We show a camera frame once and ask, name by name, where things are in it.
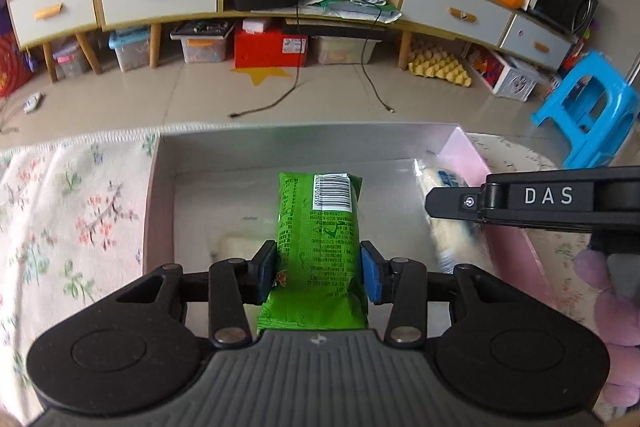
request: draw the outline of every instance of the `black cable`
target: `black cable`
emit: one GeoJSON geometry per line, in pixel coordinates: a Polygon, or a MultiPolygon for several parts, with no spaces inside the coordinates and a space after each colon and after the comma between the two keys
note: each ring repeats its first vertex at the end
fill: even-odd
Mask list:
{"type": "MultiPolygon", "coordinates": [[[[375,6],[376,8],[378,8],[378,15],[376,16],[376,19],[373,21],[373,24],[368,29],[367,34],[365,36],[364,44],[362,45],[362,53],[360,54],[360,67],[362,68],[362,73],[364,73],[364,76],[369,81],[369,84],[371,85],[371,87],[373,89],[373,92],[375,93],[376,98],[378,99],[378,101],[383,105],[383,107],[386,110],[388,110],[391,113],[394,113],[395,110],[393,109],[393,107],[391,107],[390,105],[387,105],[385,102],[383,102],[382,98],[380,98],[380,95],[378,93],[378,90],[376,89],[375,84],[373,83],[373,80],[371,80],[371,77],[369,76],[369,73],[367,73],[367,70],[364,67],[364,54],[365,54],[365,51],[366,51],[367,43],[369,42],[369,38],[370,38],[371,32],[376,27],[376,24],[378,23],[378,21],[380,20],[380,17],[382,16],[382,8],[380,6],[377,6],[376,4],[374,4],[372,2],[367,1],[367,0],[358,0],[358,1],[363,2],[365,4],[369,4],[371,6],[375,6]]],[[[300,38],[300,55],[298,55],[298,64],[297,64],[297,67],[296,67],[296,79],[295,79],[295,81],[293,83],[293,86],[289,90],[287,90],[281,97],[279,97],[275,102],[272,102],[269,105],[264,105],[262,107],[256,107],[254,109],[249,109],[249,110],[239,111],[239,112],[232,112],[229,115],[227,115],[229,118],[239,118],[239,117],[245,116],[247,114],[253,114],[253,113],[256,113],[256,112],[261,112],[261,111],[264,111],[264,110],[271,109],[271,108],[277,106],[280,102],[282,102],[282,100],[287,98],[298,87],[298,83],[299,83],[299,80],[300,80],[300,59],[302,58],[302,32],[300,30],[299,3],[296,3],[296,27],[298,28],[298,37],[300,38]]]]}
{"type": "Polygon", "coordinates": [[[373,92],[375,93],[376,98],[382,104],[382,107],[384,107],[389,112],[394,113],[395,112],[394,108],[386,104],[385,102],[383,102],[382,98],[380,98],[380,95],[378,94],[378,90],[376,89],[376,86],[373,83],[373,80],[371,80],[369,73],[367,73],[367,70],[364,67],[364,53],[365,53],[365,50],[367,49],[367,42],[369,42],[369,38],[371,36],[371,32],[373,31],[373,28],[376,27],[376,24],[380,20],[380,17],[382,17],[382,8],[380,6],[377,6],[375,3],[369,2],[367,0],[358,0],[358,1],[378,8],[378,15],[376,16],[376,19],[373,21],[373,24],[370,26],[370,28],[367,31],[367,34],[365,35],[364,44],[362,45],[362,53],[360,54],[360,67],[362,68],[362,73],[364,73],[364,76],[367,77],[367,80],[369,81],[369,84],[371,85],[371,88],[373,89],[373,92]]]}
{"type": "MultiPolygon", "coordinates": [[[[302,49],[303,41],[302,41],[302,32],[300,31],[300,12],[298,11],[298,4],[299,3],[296,2],[296,26],[298,28],[298,38],[300,39],[300,53],[298,54],[298,64],[296,66],[296,79],[293,82],[293,86],[291,86],[289,90],[287,90],[275,102],[272,102],[269,105],[263,105],[262,107],[256,107],[254,109],[247,109],[245,111],[239,111],[239,112],[231,112],[227,115],[229,118],[240,118],[241,116],[245,116],[248,114],[253,114],[256,112],[272,109],[273,107],[276,107],[280,102],[282,102],[282,100],[287,98],[298,87],[298,83],[300,81],[300,60],[303,57],[303,49],[302,49]]],[[[305,41],[305,45],[308,45],[308,38],[305,41]]]]}

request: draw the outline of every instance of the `plastic storage bin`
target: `plastic storage bin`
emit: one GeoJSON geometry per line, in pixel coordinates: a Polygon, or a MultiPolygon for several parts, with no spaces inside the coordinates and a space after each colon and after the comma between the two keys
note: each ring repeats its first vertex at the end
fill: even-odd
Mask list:
{"type": "Polygon", "coordinates": [[[62,70],[65,78],[80,76],[89,71],[89,63],[78,41],[73,40],[64,44],[53,54],[56,64],[62,70]]]}
{"type": "Polygon", "coordinates": [[[222,62],[233,28],[233,23],[224,20],[189,21],[171,32],[171,39],[182,43],[185,62],[222,62]]]}
{"type": "Polygon", "coordinates": [[[359,64],[362,58],[364,64],[369,64],[377,42],[380,41],[349,37],[315,37],[314,48],[318,64],[359,64]]]}
{"type": "Polygon", "coordinates": [[[151,31],[148,26],[111,32],[109,47],[116,52],[122,71],[134,70],[148,65],[150,37],[151,31]]]}

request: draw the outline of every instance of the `yellow egg carton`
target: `yellow egg carton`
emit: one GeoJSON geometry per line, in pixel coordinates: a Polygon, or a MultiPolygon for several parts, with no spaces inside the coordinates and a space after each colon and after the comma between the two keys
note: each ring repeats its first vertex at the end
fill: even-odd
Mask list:
{"type": "Polygon", "coordinates": [[[458,86],[471,86],[471,76],[460,61],[440,46],[414,38],[409,53],[409,71],[425,78],[441,78],[458,86]]]}

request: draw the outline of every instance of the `tile floor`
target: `tile floor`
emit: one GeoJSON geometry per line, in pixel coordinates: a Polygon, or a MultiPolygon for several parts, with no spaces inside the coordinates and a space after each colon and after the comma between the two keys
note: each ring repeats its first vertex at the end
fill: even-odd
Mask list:
{"type": "MultiPolygon", "coordinates": [[[[529,115],[538,100],[520,103],[496,98],[483,85],[469,89],[439,80],[411,76],[396,68],[392,50],[383,52],[367,71],[386,103],[375,98],[359,66],[311,65],[300,72],[300,85],[277,107],[238,120],[228,113],[271,103],[293,83],[270,77],[254,86],[247,74],[233,73],[232,61],[185,64],[171,53],[156,70],[140,68],[122,73],[113,56],[104,74],[87,73],[51,84],[40,74],[12,94],[0,115],[0,148],[27,145],[99,130],[162,124],[304,123],[327,121],[437,121],[460,124],[467,132],[506,136],[561,163],[567,145],[552,124],[537,128],[529,115]],[[33,92],[45,95],[32,114],[21,112],[33,92]]],[[[633,158],[640,139],[629,147],[633,158]]]]}

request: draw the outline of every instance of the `plastic bag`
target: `plastic bag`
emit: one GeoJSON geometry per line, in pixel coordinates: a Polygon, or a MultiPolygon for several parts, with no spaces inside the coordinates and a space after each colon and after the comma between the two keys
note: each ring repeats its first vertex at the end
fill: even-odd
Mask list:
{"type": "Polygon", "coordinates": [[[278,267],[258,329],[367,327],[358,196],[348,174],[280,174],[278,267]]]}
{"type": "MultiPolygon", "coordinates": [[[[426,168],[417,161],[415,172],[422,195],[435,187],[468,187],[464,178],[447,169],[426,168]]],[[[456,264],[470,263],[495,275],[484,233],[479,225],[455,219],[436,219],[427,213],[431,235],[436,247],[440,270],[452,273],[456,264]]]]}

